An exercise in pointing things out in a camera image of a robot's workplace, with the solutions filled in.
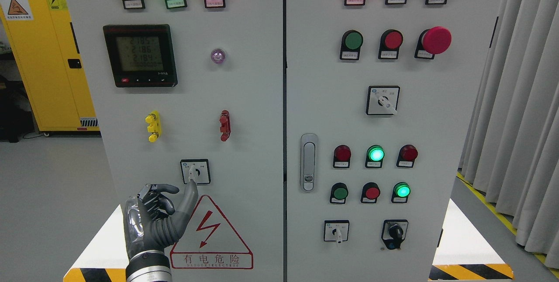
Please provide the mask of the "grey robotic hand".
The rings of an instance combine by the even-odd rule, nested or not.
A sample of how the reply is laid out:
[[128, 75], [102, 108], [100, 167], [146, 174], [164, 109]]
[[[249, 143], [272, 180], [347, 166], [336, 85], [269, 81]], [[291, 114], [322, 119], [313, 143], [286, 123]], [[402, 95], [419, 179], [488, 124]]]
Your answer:
[[145, 184], [126, 201], [124, 241], [129, 259], [148, 250], [163, 252], [182, 238], [198, 201], [197, 183], [188, 181], [177, 207], [164, 192], [177, 194], [179, 189], [169, 184]]

